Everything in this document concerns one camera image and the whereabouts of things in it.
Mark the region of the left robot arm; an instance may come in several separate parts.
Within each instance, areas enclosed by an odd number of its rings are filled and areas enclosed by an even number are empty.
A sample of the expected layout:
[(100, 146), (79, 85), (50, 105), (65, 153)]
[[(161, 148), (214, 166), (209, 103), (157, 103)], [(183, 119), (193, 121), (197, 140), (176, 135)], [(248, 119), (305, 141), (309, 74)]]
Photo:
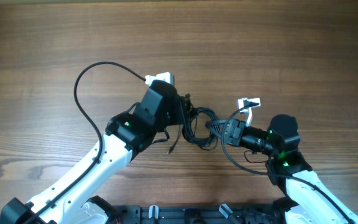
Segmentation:
[(167, 126), (184, 124), (189, 95), (155, 80), (142, 101), (112, 117), (94, 148), (61, 179), (27, 203), (8, 202), (0, 223), (106, 223), (107, 213), (91, 205), (90, 197), (117, 171), (157, 142), (155, 135)]

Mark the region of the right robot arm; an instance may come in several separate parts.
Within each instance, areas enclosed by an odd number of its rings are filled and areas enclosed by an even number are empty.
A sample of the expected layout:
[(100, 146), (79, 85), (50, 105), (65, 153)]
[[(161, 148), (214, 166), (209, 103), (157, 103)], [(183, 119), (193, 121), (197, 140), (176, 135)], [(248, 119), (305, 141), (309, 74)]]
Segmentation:
[(233, 116), (208, 121), (206, 127), (222, 146), (244, 147), (268, 157), (264, 174), (285, 194), (285, 204), (279, 208), (285, 223), (358, 223), (358, 215), (328, 190), (305, 161), (298, 148), (300, 135), (294, 117), (276, 115), (267, 130)]

